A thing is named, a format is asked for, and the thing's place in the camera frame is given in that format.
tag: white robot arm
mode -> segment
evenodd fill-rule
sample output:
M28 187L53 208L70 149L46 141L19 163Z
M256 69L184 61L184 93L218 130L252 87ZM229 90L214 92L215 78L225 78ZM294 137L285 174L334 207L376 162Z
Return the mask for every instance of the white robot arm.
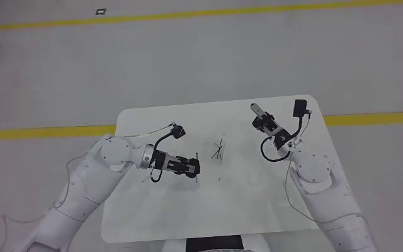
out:
M55 207L13 251L67 251L84 221L111 195L133 164L136 168L159 169L158 179L151 177L153 182L161 179L164 170L196 178L200 173L197 159L174 157L157 150L158 143L169 136L178 139L185 135L181 126L174 123L172 126L171 132L154 146L136 147L128 137L104 135L70 175ZM119 171L110 169L111 165L121 164L123 168Z
M368 223L348 186L343 168L332 164L326 155L298 148L301 140L298 143L294 141L300 132L302 118L305 114L310 116L310 111L306 107L305 100L295 101L293 116L298 117L300 122L298 130L291 135L275 122L274 116L264 112L257 104L251 105L252 111L257 115L253 126L268 136L261 145L262 155L271 162L289 160L295 163L295 168L289 167L288 171L312 218L291 206L314 221L336 251L376 252L377 247ZM268 139L274 140L274 145L282 158L273 160L264 155L263 144ZM309 192L304 187L304 184L318 185L328 179L331 180L331 185L319 192ZM287 179L285 189L291 204L287 192Z

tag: yellow stripe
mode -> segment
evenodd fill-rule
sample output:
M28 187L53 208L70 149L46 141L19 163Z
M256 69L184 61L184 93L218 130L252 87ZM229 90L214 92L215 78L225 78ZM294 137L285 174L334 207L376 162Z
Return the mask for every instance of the yellow stripe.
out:
M328 127L398 124L403 123L403 112L359 115L326 115L324 116L324 120ZM115 129L115 125L9 129L0 130L0 140L52 137L98 137L105 135L106 133L114 134Z
M328 127L331 126L355 126L375 124L403 123L403 113L379 113L360 115L328 115L324 117Z
M170 20L176 18L196 18L202 16L228 16L228 15L252 14L252 13L272 13L272 12L301 11L301 10L315 10L315 9L369 7L385 4L403 4L403 0L361 0L361 1L353 0L353 1L342 1L336 3L297 4L286 6L260 6L260 7L240 8L240 9L216 9L206 11L187 11L176 13L150 14L142 16L111 16L104 18L90 18L79 20L56 20L56 21L34 22L34 23L14 23L14 24L2 24L0 25L0 30L43 28L52 26L125 23L133 21Z
M77 126L0 130L0 139L31 139L51 137L97 137L115 133L115 125Z

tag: black panel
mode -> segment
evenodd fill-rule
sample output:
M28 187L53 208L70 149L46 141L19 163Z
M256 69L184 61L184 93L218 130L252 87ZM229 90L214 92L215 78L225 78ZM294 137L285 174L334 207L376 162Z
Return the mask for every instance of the black panel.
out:
M186 240L186 252L201 252L211 249L244 249L241 236L217 236Z

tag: cable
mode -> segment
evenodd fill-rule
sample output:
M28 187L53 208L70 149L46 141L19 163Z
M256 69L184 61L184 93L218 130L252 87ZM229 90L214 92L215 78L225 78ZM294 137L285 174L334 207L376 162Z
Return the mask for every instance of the cable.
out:
M268 157L266 156L266 154L264 153L263 146L264 146L264 143L265 143L267 140L269 140L269 139L271 139L271 137L265 138L265 139L262 141L262 143L260 144L260 152L262 153L262 156L265 158L265 160L270 161L270 162L280 162L280 161L283 161L284 159L286 159L286 158L289 157L289 155L291 154L290 151L288 151L287 154L285 154L285 156L283 156L283 157L281 157L281 158L279 158L279 159L270 159L270 158L268 158Z
M12 222L21 223L21 224L34 223L34 222L39 221L40 219L44 218L44 217L46 216L46 214L47 214L47 211L46 211L44 214L42 214L41 216L39 216L39 217L37 217L37 218L35 218L35 219L32 219L32 220L16 220L16 219L14 219L14 218L8 217L7 215L3 214L3 215L1 216L1 218L2 218L3 223L4 223L4 240L3 240L3 242L1 243L0 252L3 252L3 249L4 249L4 247L6 247L7 240L8 240L8 224L7 224L7 219L9 219L9 220L12 221Z
M149 132L149 133L144 134L144 135L150 135L150 134L156 133L156 132L158 132L158 131L160 131L160 130L164 130L164 129L166 129L166 128L168 128L168 127L174 125L174 124L175 124L175 122L172 122L172 123L169 124L168 126L165 126L165 127L161 128L161 129L158 129L158 130L154 130L154 131ZM143 136L143 135L124 135L123 137L141 137L141 136Z
M152 156L151 156L151 161L150 161L150 164L149 164L149 168L151 167L151 164L156 160L156 152L157 152L157 146L158 146L158 144L159 144L162 140L164 140L164 139L166 139L166 138L168 138L168 137L170 137L170 136L172 136L172 132L170 132L170 133L164 135L163 137L161 137L160 139L158 139L157 142L154 144L154 150L153 150L153 152L152 152ZM162 170L160 170L158 179L156 179L156 180L152 177L152 172L153 172L153 170L154 170L154 168L153 168L153 169L151 170L151 172L150 172L150 179L151 179L151 181L153 181L154 183L157 183L157 182L161 179Z
M307 127L308 127L308 125L309 125L309 121L310 121L310 114L309 114L309 116L308 116L308 122L307 122L307 124L305 125L305 128L302 130L301 135L300 135L298 138L301 138L302 134L303 134L303 133L305 132L305 130L307 129Z
M74 160L77 160L77 159L79 159L79 158L84 157L86 154L87 154L87 152L86 152L85 154L79 156L79 157L75 157L75 158L71 159L70 161L68 161L68 162L65 164L65 168L66 168L67 175L68 175L68 177L67 177L67 190L66 190L66 193L65 193L65 195L64 195L63 200L60 202L60 205L56 206L56 202L53 202L53 203L52 203L52 206L49 207L49 208L47 209L47 211L49 211L49 210L52 209L53 207L54 207L55 209L58 209L58 208L60 208L60 207L64 204L64 202L65 202L65 200L67 199L67 196L68 196L68 194L69 194L69 190L70 190L70 169L69 169L69 164L70 164L71 162L73 162ZM34 223L34 222L39 221L40 219L44 218L44 217L46 216L46 214L47 214L47 211L46 211L44 214L42 214L41 216L39 216L39 217L37 217L37 218L35 218L35 219L32 219L32 220L17 220L17 219L8 217L7 215L3 214L3 215L1 216L1 218L2 218L3 223L4 223L4 240L3 240L3 242L1 243L0 252L3 252L3 249L4 249L4 247L6 246L6 243L7 243L7 240L8 240L8 225L7 225L7 219L10 220L10 221L12 221L12 222L15 222L15 223L29 224L29 223Z
M329 221L321 222L321 221L316 221L316 220L312 219L311 217L309 217L308 215L304 214L301 210L299 210L299 209L297 209L296 207L294 207L294 205L293 205L293 204L291 203L291 201L290 201L290 197L288 196L288 191L287 191L287 179L288 179L288 174L289 174L289 172L290 172L290 168L291 168L291 161L288 163L287 174L285 175L285 181L284 181L285 195L287 196L287 200L288 200L288 203L290 204L290 206L291 206L295 211L297 211L298 213L300 213L301 215L303 215L305 218L307 218L307 219L310 220L310 221L315 222L316 224L327 224L327 223L331 223L331 222L334 222L334 221L336 221L336 220L338 220L338 219L344 218L344 217L346 217L346 216L351 216L351 215L355 215L355 216L357 216L357 217L362 217L363 219L365 219L365 218L364 218L364 215L361 214L361 213L350 213L350 214L344 214L344 215L342 215L342 216L340 216L340 217L337 217L337 218L332 219L332 220L329 220Z
M297 131L294 132L294 134L291 135L291 139L293 139L294 137L296 137L300 133L301 128L302 128L302 119L303 119L303 117L299 117L298 129L297 129Z
M151 171L150 175L151 175L151 177L150 177L151 181L153 181L154 183L157 183L161 179L162 170L161 169L159 170L159 176L158 176L158 179L156 179L156 180L152 177L152 171Z
M69 164L70 164L71 162L73 162L74 160L77 160L77 159L80 159L80 158L84 157L87 153L88 153L88 152L86 152L85 154L83 154L83 155L81 155L81 156L79 156L79 157L75 157L75 158L71 159L70 161L68 161L68 162L65 164L65 169L66 169L67 175L68 175L68 177L67 177L67 190L66 190L66 193L65 193L65 195L64 195L63 200L60 202L60 205L56 206L56 202L54 202L54 207L55 207L56 209L59 209L59 208L61 208L61 206L63 206L63 204L64 204L64 202L65 202L65 200L67 199L67 196L68 196L68 194L69 194L69 190L70 190L70 169L69 169Z
M301 138L302 134L304 134L305 130L307 129L307 127L308 127L308 125L309 125L309 121L310 121L310 113L309 113L309 117L308 117L308 122L307 122L305 128L303 129L303 131L301 132L301 135L299 136L299 138ZM361 214L361 213L353 212L353 213L350 213L350 214L343 214L342 216L339 216L339 217L337 217L337 218L335 218L335 219L321 222L321 221L316 221L316 220L312 219L311 217L309 217L308 215L306 215L305 213L303 213L301 210L299 210L298 208L294 207L294 205L291 203L290 196L288 195L288 190L287 190L287 180L288 180L288 174L289 174L289 172L290 172L290 168L291 168L291 161L288 163L287 173L286 173L286 175L285 175L284 191L285 191L285 195L287 196L287 201L288 201L288 203L290 204L290 206L292 207L292 209L294 209L295 211L297 211L299 214L301 214L302 216L304 216L304 217L307 218L308 220L310 220L310 221L312 221L312 222L315 222L316 224L327 224L327 223L335 222L335 221L337 221L337 220L339 220L339 219L342 219L342 218L344 218L344 217L347 217L347 216L355 215L355 216L357 216L357 217L363 218L363 220L366 222L368 228L370 228L370 225L368 224L367 219L366 219L365 216L364 216L363 214Z

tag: tabletop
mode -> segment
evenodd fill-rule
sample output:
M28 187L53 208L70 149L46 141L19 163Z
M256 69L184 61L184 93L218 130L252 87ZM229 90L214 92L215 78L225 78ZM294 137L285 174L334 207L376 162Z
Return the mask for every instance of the tabletop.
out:
M335 164L339 159L316 100L308 95L221 101L189 105L124 110L116 135L143 135L171 122L182 125L186 135L170 137L159 149L173 156L200 160L201 173L194 179L164 172L160 182L149 179L149 170L132 167L105 202L101 235L107 243L196 238L233 234L317 229L288 204L284 179L288 162L269 163L260 153L265 134L252 126L257 103L290 133L298 126L292 117L295 99L307 100L312 117L304 133L305 147L326 151ZM169 129L151 134L150 143ZM220 155L214 155L222 146ZM268 144L266 154L278 157ZM293 204L306 206L289 181Z

